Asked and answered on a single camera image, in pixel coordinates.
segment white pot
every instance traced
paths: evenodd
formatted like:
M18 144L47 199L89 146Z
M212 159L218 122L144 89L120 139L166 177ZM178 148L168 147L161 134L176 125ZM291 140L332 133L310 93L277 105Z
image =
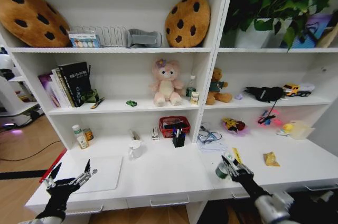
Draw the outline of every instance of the white pot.
M267 21L270 18L260 18L258 20ZM246 31L238 30L234 46L236 48L278 48L292 20L282 22L277 35L274 30L258 31L255 30L254 22L250 24Z
M254 22L252 22L246 31L240 29L237 31L234 46L236 48L263 48L267 44L271 33L273 33L273 30L255 30Z

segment plush bear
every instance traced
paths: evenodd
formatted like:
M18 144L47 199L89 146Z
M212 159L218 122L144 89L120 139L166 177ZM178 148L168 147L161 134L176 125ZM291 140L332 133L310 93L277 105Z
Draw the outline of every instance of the plush bear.
M209 88L208 97L206 98L206 104L213 105L216 100L222 102L230 102L232 95L229 93L220 93L221 88L226 88L228 86L227 82L220 81L222 78L222 70L219 68L214 68Z
M182 103L179 92L183 88L183 83L177 80L179 74L180 66L177 61L167 62L160 59L154 63L153 75L156 82L151 85L151 88L156 92L154 98L156 106L164 106L166 101L170 101L172 105Z

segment pink teddy bear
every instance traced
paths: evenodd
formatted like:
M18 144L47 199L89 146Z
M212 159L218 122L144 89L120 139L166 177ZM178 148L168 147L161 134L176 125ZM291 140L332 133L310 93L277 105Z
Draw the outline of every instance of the pink teddy bear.
M156 78L156 82L151 85L156 92L154 104L164 106L165 101L170 101L172 105L180 105L182 98L177 92L183 88L183 83L177 80L180 74L179 63L160 59L154 63L152 71Z

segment toy truck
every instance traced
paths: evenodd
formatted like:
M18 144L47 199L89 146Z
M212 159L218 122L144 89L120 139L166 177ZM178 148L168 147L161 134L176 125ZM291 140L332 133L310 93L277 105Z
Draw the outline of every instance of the toy truck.
M283 88L286 96L309 96L315 89L315 86L311 83L287 83L283 86Z

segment green toy car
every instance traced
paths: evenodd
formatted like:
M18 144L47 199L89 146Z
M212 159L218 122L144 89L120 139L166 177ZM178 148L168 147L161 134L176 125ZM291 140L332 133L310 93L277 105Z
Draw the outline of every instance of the green toy car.
M134 106L137 105L137 102L129 100L129 101L127 101L127 104L134 107Z

